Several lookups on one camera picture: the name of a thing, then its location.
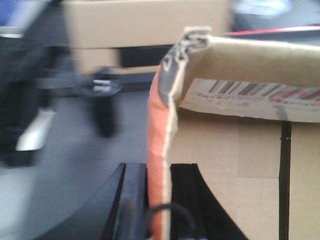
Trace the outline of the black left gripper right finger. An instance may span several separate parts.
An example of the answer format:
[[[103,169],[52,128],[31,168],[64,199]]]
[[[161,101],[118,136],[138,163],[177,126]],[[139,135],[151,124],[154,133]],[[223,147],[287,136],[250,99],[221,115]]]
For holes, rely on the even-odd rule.
[[[246,240],[204,180],[197,164],[170,166],[173,203],[188,210],[199,240]]]

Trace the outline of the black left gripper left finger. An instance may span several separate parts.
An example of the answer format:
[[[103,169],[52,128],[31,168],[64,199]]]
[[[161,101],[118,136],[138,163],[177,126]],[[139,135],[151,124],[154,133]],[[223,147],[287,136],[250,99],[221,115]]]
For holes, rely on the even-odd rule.
[[[147,166],[122,163],[119,183],[111,205],[102,240],[142,240],[147,207]]]

